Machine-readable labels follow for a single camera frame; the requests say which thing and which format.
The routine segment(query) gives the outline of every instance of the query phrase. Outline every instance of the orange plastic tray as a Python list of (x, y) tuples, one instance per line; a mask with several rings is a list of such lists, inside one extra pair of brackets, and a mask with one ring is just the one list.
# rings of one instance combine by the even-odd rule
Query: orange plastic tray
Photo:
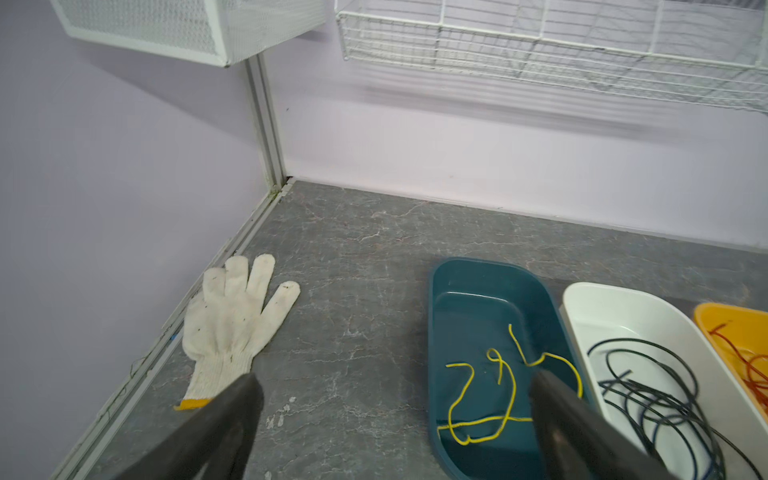
[[(741, 388), (746, 391), (752, 403), (763, 415), (763, 420), (768, 423), (768, 412), (763, 409), (742, 380), (746, 378), (744, 362), (725, 340), (719, 336), (710, 335), (711, 330), (725, 324), (718, 332), (726, 336), (744, 358), (750, 359), (757, 354), (768, 355), (768, 313), (721, 303), (702, 303), (696, 307), (694, 319), (717, 354), (728, 365), (730, 372), (737, 378)], [(757, 360), (753, 366), (768, 375), (768, 359)]]

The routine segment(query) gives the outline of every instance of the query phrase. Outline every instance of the cable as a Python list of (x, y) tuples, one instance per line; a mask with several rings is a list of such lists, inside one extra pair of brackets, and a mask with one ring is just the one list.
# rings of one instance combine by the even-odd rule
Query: cable
[[(746, 378), (741, 378), (742, 382), (746, 385), (746, 387), (752, 392), (753, 395), (755, 395), (755, 399), (757, 399), (758, 403), (761, 407), (763, 407), (763, 410), (768, 412), (768, 395), (766, 395), (765, 392), (763, 392), (764, 389), (768, 389), (768, 376), (761, 372), (753, 363), (755, 363), (757, 360), (760, 359), (768, 359), (768, 355), (759, 354), (756, 355), (754, 352), (750, 352), (753, 354), (753, 357), (749, 360), (745, 359), (744, 356), (741, 354), (741, 351), (731, 342), (728, 337), (723, 335), (719, 332), (720, 329), (725, 327), (725, 323), (722, 325), (716, 326), (712, 330), (709, 331), (709, 334), (712, 336), (720, 337), (721, 339), (725, 340), (725, 342), (728, 344), (728, 346), (733, 350), (733, 352), (736, 354), (736, 357), (738, 357), (739, 360), (746, 366)], [(752, 378), (753, 372), (756, 372), (757, 375), (760, 375), (763, 377), (763, 380), (755, 380)]]
[[(515, 338), (515, 334), (512, 333), (512, 325), (511, 324), (509, 325), (509, 335), (512, 337), (512, 340), (515, 341), (515, 345), (517, 345), (517, 347), (518, 347), (518, 351), (520, 352), (520, 357), (522, 357), (522, 360), (523, 360), (523, 363), (525, 364), (525, 366), (532, 367), (532, 366), (539, 365), (540, 363), (544, 362), (546, 357), (551, 357), (553, 359), (558, 359), (558, 360), (560, 360), (562, 362), (565, 362), (566, 365), (571, 367), (571, 370), (573, 370), (573, 373), (576, 376), (576, 383), (578, 384), (578, 396), (579, 396), (579, 398), (582, 397), (582, 395), (584, 394), (584, 387), (583, 387), (583, 384), (581, 382), (581, 376), (579, 376), (578, 371), (576, 370), (576, 367), (574, 367), (571, 362), (569, 362), (564, 357), (561, 357), (559, 355), (555, 355), (554, 353), (547, 353), (547, 352), (545, 352), (545, 353), (542, 353), (541, 357), (539, 357), (539, 359), (536, 360), (535, 362), (528, 363), (528, 361), (525, 359), (525, 355), (523, 354), (522, 348), (520, 347), (520, 342), (518, 342), (518, 339)], [(457, 366), (466, 366), (466, 367), (469, 367), (470, 371), (471, 371), (471, 373), (469, 375), (469, 379), (467, 380), (467, 383), (464, 384), (464, 388), (462, 389), (461, 394), (451, 404), (450, 408), (448, 409), (448, 424), (447, 425), (440, 425), (437, 428), (438, 433), (441, 430), (449, 430), (451, 432), (451, 436), (453, 437), (453, 439), (456, 441), (456, 443), (458, 443), (460, 445), (469, 445), (471, 443), (483, 443), (483, 442), (488, 442), (490, 440), (495, 440), (495, 439), (497, 439), (502, 434), (502, 432), (504, 431), (504, 427), (506, 427), (506, 425), (507, 425), (507, 422), (533, 422), (533, 419), (530, 418), (530, 417), (512, 417), (512, 416), (509, 416), (509, 413), (512, 410), (512, 406), (515, 404), (515, 397), (516, 397), (517, 391), (518, 391), (518, 384), (517, 384), (517, 381), (515, 380), (515, 374), (512, 373), (512, 368), (509, 366), (508, 363), (506, 363), (506, 361), (504, 361), (504, 359), (502, 358), (501, 353), (499, 353), (497, 349), (488, 349), (485, 352), (485, 358), (487, 358), (488, 360), (490, 360), (493, 363), (498, 363), (498, 381), (497, 381), (498, 385), (502, 384), (502, 377), (504, 376), (504, 367), (507, 367), (507, 371), (509, 372), (509, 376), (512, 379), (512, 395), (511, 395), (511, 397), (509, 399), (509, 404), (507, 406), (507, 410), (506, 410), (504, 415), (493, 415), (493, 416), (485, 417), (483, 419), (472, 420), (470, 422), (453, 423), (453, 418), (452, 418), (453, 417), (453, 409), (459, 403), (461, 403), (461, 401), (464, 399), (464, 395), (467, 393), (467, 390), (469, 389), (469, 386), (472, 384), (472, 380), (475, 378), (475, 368), (472, 365), (470, 365), (470, 364), (468, 364), (466, 362), (449, 363), (448, 365), (445, 366), (446, 368), (454, 368), (454, 367), (457, 367)], [(498, 421), (498, 420), (501, 420), (502, 423), (498, 427), (498, 429), (496, 429), (496, 432), (494, 434), (492, 434), (492, 435), (487, 435), (485, 437), (480, 437), (480, 438), (477, 438), (477, 439), (473, 439), (472, 437), (467, 435), (466, 439), (461, 440), (456, 435), (456, 433), (454, 432), (454, 429), (457, 429), (459, 427), (465, 427), (465, 426), (471, 426), (471, 425), (480, 425), (482, 423), (494, 422), (494, 421)]]
[[(693, 370), (683, 361), (675, 352), (657, 344), (643, 339), (634, 338), (615, 338), (607, 339), (601, 342), (595, 343), (588, 351), (587, 355), (591, 355), (592, 352), (599, 346), (607, 343), (617, 342), (635, 342), (642, 343), (644, 345), (652, 346), (656, 349), (662, 350), (677, 360), (690, 377), (690, 384), (693, 388), (689, 387), (689, 383), (686, 382), (678, 373), (678, 371), (669, 365), (655, 359), (653, 356), (637, 350), (628, 348), (615, 348), (609, 349), (605, 353), (605, 364), (608, 372), (613, 378), (601, 380), (598, 385), (603, 389), (602, 395), (604, 401), (619, 410), (624, 417), (629, 421), (630, 427), (633, 429), (635, 435), (639, 438), (643, 448), (647, 454), (653, 458), (658, 459), (662, 463), (663, 460), (657, 450), (657, 438), (661, 427), (671, 427), (678, 436), (683, 440), (683, 443), (690, 454), (691, 461), (693, 463), (693, 479), (704, 480), (710, 478), (719, 478), (725, 480), (727, 478), (725, 458), (723, 450), (720, 447), (720, 443), (717, 439), (723, 440), (729, 447), (731, 447), (752, 469), (754, 475), (758, 480), (762, 480), (763, 477), (757, 471), (755, 465), (739, 450), (730, 440), (726, 439), (720, 432), (712, 428), (707, 421), (707, 417), (704, 415), (701, 407), (698, 404), (699, 396), (699, 382), (694, 375)], [(614, 366), (611, 364), (611, 356), (615, 353), (626, 353), (634, 356), (639, 356), (642, 359), (646, 359), (659, 367), (664, 373), (666, 373), (673, 382), (680, 388), (683, 393), (683, 398), (679, 399), (675, 395), (669, 392), (664, 392), (654, 387), (645, 385), (641, 382), (633, 380), (629, 377), (632, 370), (627, 370), (620, 375), (614, 370)], [(623, 399), (623, 405), (618, 405), (616, 402), (612, 402), (605, 398), (609, 393), (614, 393)], [(639, 413), (633, 415), (630, 411), (630, 402), (640, 406)], [(672, 413), (662, 413), (660, 409), (669, 409)], [(645, 425), (647, 422), (655, 424), (652, 428), (650, 437), (646, 433)], [(682, 425), (690, 428), (694, 433), (693, 437), (686, 436), (680, 429)], [(703, 446), (703, 450), (709, 457), (709, 466), (704, 471), (702, 476), (699, 476), (699, 462), (696, 458), (691, 440), (695, 440)]]

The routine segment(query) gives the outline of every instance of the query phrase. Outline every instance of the metal corner frame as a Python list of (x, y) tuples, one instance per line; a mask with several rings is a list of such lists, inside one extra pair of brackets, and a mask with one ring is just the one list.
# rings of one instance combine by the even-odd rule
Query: metal corner frame
[(264, 169), (267, 180), (272, 184), (273, 192), (276, 193), (285, 186), (287, 177), (283, 164), (283, 149), (277, 133), (277, 117), (266, 74), (264, 52), (248, 58), (244, 63), (250, 87), (253, 124), (256, 127)]

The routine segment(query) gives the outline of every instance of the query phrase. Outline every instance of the wire rack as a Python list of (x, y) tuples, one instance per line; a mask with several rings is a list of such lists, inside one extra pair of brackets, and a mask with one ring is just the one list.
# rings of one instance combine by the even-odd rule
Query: wire rack
[(354, 0), (336, 20), (345, 59), (768, 112), (765, 0)]
[(72, 38), (227, 66), (325, 22), (323, 0), (51, 0)]

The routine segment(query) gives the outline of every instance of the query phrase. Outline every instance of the plastic tray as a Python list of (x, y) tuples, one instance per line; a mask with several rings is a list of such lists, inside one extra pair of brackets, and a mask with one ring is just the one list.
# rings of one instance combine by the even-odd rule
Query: plastic tray
[[(760, 406), (753, 393), (742, 381), (742, 378), (746, 378), (744, 363), (723, 339), (709, 334), (710, 330), (725, 323), (726, 326), (720, 332), (728, 337), (728, 340), (739, 351), (743, 352), (742, 355), (747, 353), (747, 359), (756, 353), (766, 354), (768, 353), (768, 313), (721, 303), (702, 303), (696, 307), (694, 319), (704, 336), (714, 347), (717, 355), (728, 365), (741, 388), (760, 411), (763, 421), (768, 423), (768, 414), (766, 414), (765, 409)], [(766, 368), (768, 361), (758, 361), (754, 365), (761, 372), (768, 373), (768, 368)]]
[[(581, 352), (589, 377), (587, 382), (594, 392), (599, 392), (598, 380), (610, 378), (604, 363), (605, 352), (610, 348), (631, 345), (632, 349), (652, 355), (670, 366), (678, 365), (666, 353), (637, 343), (598, 347), (587, 359), (586, 353), (595, 343), (632, 337), (666, 346), (694, 371), (700, 384), (699, 404), (710, 424), (738, 446), (763, 476), (768, 476), (768, 425), (702, 332), (681, 311), (649, 293), (596, 283), (574, 283), (563, 294), (561, 313)], [(623, 372), (629, 368), (633, 370), (632, 378), (637, 381), (668, 392), (675, 392), (677, 388), (657, 367), (638, 362), (637, 357), (617, 357), (616, 370)], [(686, 378), (683, 372), (680, 367), (680, 374)], [(637, 436), (618, 410), (599, 400), (598, 407), (613, 426), (640, 447)], [(708, 466), (707, 458), (697, 442), (691, 443), (699, 459), (701, 476)], [(728, 478), (755, 478), (735, 452), (724, 443), (721, 445)], [(683, 480), (692, 478), (690, 454), (674, 432), (662, 429), (657, 447), (670, 472)]]
[[(518, 393), (512, 416), (528, 417), (528, 385), (537, 368), (546, 368), (576, 390), (573, 372), (563, 362), (546, 359), (541, 367), (526, 367), (512, 342), (508, 325), (528, 361), (550, 352), (572, 361), (582, 372), (578, 355), (568, 342), (558, 310), (546, 287), (532, 273), (505, 263), (453, 258), (432, 273), (429, 291), (429, 434), (435, 456), (453, 478), (544, 478), (533, 424), (509, 422), (502, 435), (490, 442), (462, 446), (438, 425), (447, 423), (450, 405), (467, 381), (466, 368), (446, 368), (467, 362), (475, 379), (464, 400), (454, 409), (456, 422), (501, 415), (511, 394), (508, 376), (497, 385), (498, 364), (485, 357), (497, 349), (512, 368)], [(462, 429), (472, 437), (488, 435), (497, 422)]]

